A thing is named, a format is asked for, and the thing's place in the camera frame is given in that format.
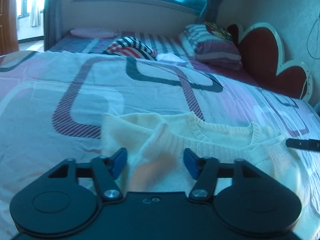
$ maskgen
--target screw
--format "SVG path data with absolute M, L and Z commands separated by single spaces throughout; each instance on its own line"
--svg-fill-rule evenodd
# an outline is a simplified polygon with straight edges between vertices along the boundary
M 208 195 L 207 191 L 204 189 L 195 189 L 192 192 L 192 195 L 197 198 L 204 198 Z
M 158 197 L 153 197 L 151 200 L 152 200 L 153 202 L 159 202 L 161 199 L 158 198 Z
M 104 196 L 109 199 L 115 199 L 120 196 L 120 192 L 115 189 L 109 189 L 104 192 Z

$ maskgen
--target sweater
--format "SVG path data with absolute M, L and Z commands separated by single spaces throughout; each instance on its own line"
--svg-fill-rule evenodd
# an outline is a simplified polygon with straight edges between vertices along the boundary
M 179 115 L 104 114 L 102 154 L 111 156 L 119 148 L 128 150 L 128 165 L 116 183 L 125 194 L 135 192 L 184 191 L 195 181 L 183 163 L 190 148 L 199 157 L 214 157 L 222 163 L 245 159 L 284 186 L 301 200 L 302 214 L 294 229 L 301 239 L 313 240 L 320 228 L 310 192 L 309 176 L 299 155 L 285 145 L 286 136 L 268 126 L 251 123 L 230 127 L 207 123 L 193 112 Z M 218 179 L 214 194 L 231 185 Z

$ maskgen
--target white cord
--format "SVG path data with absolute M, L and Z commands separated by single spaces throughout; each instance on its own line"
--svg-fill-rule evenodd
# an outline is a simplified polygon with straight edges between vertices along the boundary
M 309 80 L 309 78 L 310 78 L 311 71 L 312 71 L 312 68 L 313 68 L 313 66 L 314 66 L 315 60 L 316 60 L 316 59 L 320 59 L 320 58 L 317 58 L 317 57 L 316 57 L 316 56 L 317 56 L 317 53 L 318 53 L 318 42 L 319 42 L 319 21 L 320 21 L 320 10 L 319 10 L 319 13 L 318 13 L 318 18 L 316 19 L 315 23 L 313 24 L 313 26 L 312 26 L 312 28 L 311 28 L 311 30 L 310 30 L 308 39 L 307 39 L 307 51 L 308 51 L 310 57 L 313 58 L 313 60 L 312 60 L 312 65 L 311 65 L 311 67 L 310 67 L 310 69 L 309 69 L 309 73 L 308 73 L 308 75 L 307 75 L 307 78 L 306 78 L 306 80 L 305 80 L 305 82 L 304 82 L 304 84 L 303 84 L 302 91 L 301 91 L 301 94 L 300 94 L 300 97 L 299 97 L 300 99 L 302 99 L 303 92 L 304 92 L 304 89 L 305 89 L 305 87 L 306 87 L 306 84 L 307 84 L 307 82 L 308 82 L 308 80 Z M 309 39 L 310 39 L 312 30 L 313 30 L 313 28 L 316 26 L 316 23 L 317 23 L 317 22 L 318 22 L 318 30 L 317 30 L 317 40 L 316 40 L 316 53 L 315 53 L 314 56 L 312 56 L 312 55 L 310 54 L 310 51 L 309 51 L 308 43 L 309 43 Z

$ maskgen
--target door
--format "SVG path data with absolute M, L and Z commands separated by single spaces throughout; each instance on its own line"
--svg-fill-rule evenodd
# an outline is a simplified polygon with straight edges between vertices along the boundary
M 16 0 L 0 0 L 0 56 L 19 50 Z

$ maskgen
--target red headboard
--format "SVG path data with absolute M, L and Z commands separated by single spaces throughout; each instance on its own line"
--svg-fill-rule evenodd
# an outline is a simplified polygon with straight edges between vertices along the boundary
M 240 24 L 232 24 L 228 31 L 238 47 L 243 69 L 265 89 L 292 98 L 300 98 L 307 76 L 302 98 L 309 101 L 313 90 L 313 79 L 309 67 L 300 60 L 284 63 L 284 48 L 280 36 L 268 23 L 257 23 L 245 32 Z

